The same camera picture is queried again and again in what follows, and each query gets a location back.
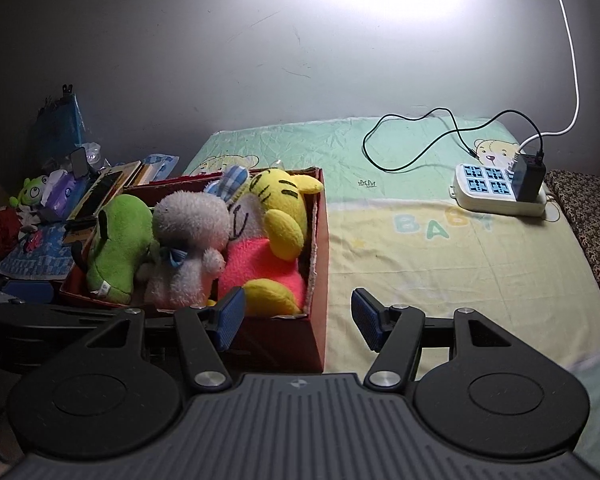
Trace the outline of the green pea plush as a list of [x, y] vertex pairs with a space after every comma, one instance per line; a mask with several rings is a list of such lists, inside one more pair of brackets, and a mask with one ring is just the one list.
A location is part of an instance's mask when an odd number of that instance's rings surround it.
[[154, 239], [151, 223], [150, 208], [131, 194], [116, 196], [99, 211], [85, 274], [92, 295], [131, 303], [136, 271]]

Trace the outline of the yellow tiger plush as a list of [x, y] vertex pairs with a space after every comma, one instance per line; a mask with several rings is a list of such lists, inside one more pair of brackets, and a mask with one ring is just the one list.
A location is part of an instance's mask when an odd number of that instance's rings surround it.
[[323, 191], [317, 178], [280, 168], [248, 174], [230, 204], [232, 230], [219, 295], [241, 287], [246, 315], [296, 316], [306, 301], [299, 257], [309, 236], [306, 196]]

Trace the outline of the blue patterned cloth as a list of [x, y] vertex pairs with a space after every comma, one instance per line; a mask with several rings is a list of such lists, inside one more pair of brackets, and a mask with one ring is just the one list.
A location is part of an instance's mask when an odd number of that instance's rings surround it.
[[0, 274], [13, 280], [63, 281], [73, 267], [71, 248], [64, 244], [65, 226], [52, 223], [20, 240], [0, 262]]

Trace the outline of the red cardboard box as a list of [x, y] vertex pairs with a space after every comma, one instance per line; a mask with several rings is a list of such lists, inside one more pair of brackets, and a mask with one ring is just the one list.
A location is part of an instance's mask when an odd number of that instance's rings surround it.
[[[169, 192], [199, 192], [220, 174], [178, 177], [133, 186], [123, 193], [154, 206]], [[299, 257], [299, 271], [308, 285], [304, 315], [295, 318], [245, 318], [230, 348], [223, 353], [230, 374], [321, 373], [325, 366], [328, 306], [329, 236], [325, 192], [306, 198], [309, 219], [308, 246]], [[87, 291], [84, 273], [73, 266], [59, 289], [59, 297], [73, 307], [117, 309]]]

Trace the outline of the pastel cartoon bed sheet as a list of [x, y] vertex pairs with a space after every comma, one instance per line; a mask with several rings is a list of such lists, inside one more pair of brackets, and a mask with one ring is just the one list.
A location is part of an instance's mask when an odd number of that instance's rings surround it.
[[473, 308], [580, 379], [591, 415], [578, 454], [600, 471], [600, 289], [564, 215], [474, 214], [450, 196], [468, 148], [505, 166], [516, 148], [500, 124], [442, 116], [373, 118], [215, 133], [186, 174], [228, 166], [321, 168], [329, 235], [326, 370], [364, 374], [373, 355], [350, 313], [353, 289], [446, 318]]

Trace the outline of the red plush toy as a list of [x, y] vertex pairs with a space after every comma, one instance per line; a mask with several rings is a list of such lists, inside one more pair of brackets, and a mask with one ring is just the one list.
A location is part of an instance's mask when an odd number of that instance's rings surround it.
[[0, 209], [0, 257], [8, 255], [18, 244], [21, 223], [15, 208]]

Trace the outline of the stack of books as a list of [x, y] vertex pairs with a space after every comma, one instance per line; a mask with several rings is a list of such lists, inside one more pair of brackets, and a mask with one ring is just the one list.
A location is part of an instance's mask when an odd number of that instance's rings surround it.
[[97, 226], [99, 211], [126, 188], [137, 183], [148, 168], [146, 162], [128, 162], [102, 170], [69, 214], [62, 242], [69, 246], [89, 240]]

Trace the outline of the green frog toy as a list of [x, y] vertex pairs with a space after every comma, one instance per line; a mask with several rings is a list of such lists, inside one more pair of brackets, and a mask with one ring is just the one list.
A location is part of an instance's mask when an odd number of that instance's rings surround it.
[[9, 206], [17, 208], [22, 206], [37, 207], [42, 202], [48, 177], [39, 176], [35, 179], [25, 178], [23, 187], [17, 196], [9, 199]]

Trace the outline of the purple tissue pack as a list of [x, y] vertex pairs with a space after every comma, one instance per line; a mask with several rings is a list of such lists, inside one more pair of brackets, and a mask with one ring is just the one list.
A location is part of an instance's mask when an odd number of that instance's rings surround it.
[[40, 216], [44, 222], [68, 219], [74, 207], [82, 200], [88, 185], [88, 177], [76, 178], [70, 171], [58, 169], [47, 179], [40, 203]]

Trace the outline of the white power strip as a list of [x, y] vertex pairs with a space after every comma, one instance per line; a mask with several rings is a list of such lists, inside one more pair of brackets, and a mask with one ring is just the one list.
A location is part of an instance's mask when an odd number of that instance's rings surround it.
[[517, 200], [505, 169], [473, 164], [456, 166], [450, 196], [469, 211], [515, 217], [543, 217], [547, 203], [542, 188], [533, 202]]

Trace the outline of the black power adapter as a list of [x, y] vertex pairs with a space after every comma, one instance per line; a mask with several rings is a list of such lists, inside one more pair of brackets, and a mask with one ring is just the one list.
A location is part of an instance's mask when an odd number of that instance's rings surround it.
[[539, 195], [546, 175], [544, 154], [542, 152], [537, 152], [535, 155], [517, 154], [512, 173], [512, 190], [516, 200], [533, 203]]

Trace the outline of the blue bag with clips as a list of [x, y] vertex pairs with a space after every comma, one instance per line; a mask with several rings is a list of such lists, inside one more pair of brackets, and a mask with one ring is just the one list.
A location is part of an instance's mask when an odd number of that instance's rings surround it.
[[47, 98], [30, 130], [36, 161], [45, 166], [61, 160], [83, 143], [85, 132], [79, 101], [72, 84], [62, 86], [61, 97]]

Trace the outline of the patterned brown cloth furniture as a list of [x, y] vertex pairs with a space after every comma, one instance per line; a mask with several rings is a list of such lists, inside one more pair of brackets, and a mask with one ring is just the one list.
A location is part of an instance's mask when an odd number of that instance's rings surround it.
[[566, 215], [600, 288], [600, 176], [550, 170], [546, 183]]

